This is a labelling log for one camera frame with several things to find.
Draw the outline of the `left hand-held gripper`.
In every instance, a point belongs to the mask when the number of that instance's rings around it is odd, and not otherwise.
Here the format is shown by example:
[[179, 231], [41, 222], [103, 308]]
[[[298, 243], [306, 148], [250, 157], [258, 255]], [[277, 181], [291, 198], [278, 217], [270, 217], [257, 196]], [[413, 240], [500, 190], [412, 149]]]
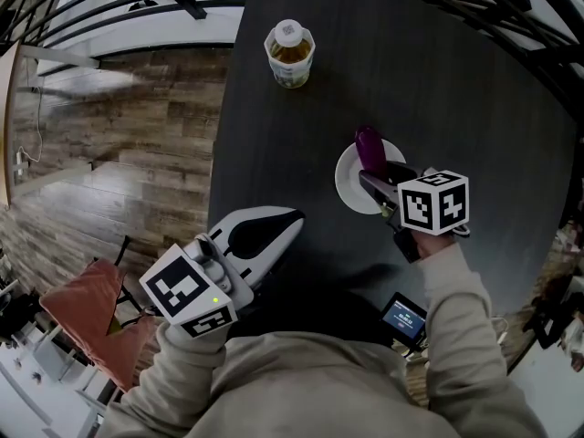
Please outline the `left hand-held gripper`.
[[[299, 210], [279, 206], [233, 211], [209, 235], [197, 235], [184, 248], [170, 247], [140, 284], [170, 325], [193, 339], [206, 336], [238, 320], [238, 311], [254, 300], [252, 289], [293, 243], [304, 221]], [[243, 262], [240, 275], [218, 247]]]

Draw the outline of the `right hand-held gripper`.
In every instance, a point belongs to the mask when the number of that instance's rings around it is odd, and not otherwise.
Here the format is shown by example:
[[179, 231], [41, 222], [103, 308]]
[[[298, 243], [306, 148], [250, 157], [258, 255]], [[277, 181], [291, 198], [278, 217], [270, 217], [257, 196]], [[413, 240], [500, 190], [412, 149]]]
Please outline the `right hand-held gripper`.
[[410, 263], [421, 258], [413, 230], [434, 236], [470, 235], [467, 177], [447, 170], [422, 176], [421, 169], [403, 162], [386, 165], [389, 183], [366, 171], [359, 172], [359, 182], [382, 215], [393, 215], [399, 208], [401, 223], [394, 231], [394, 243]]

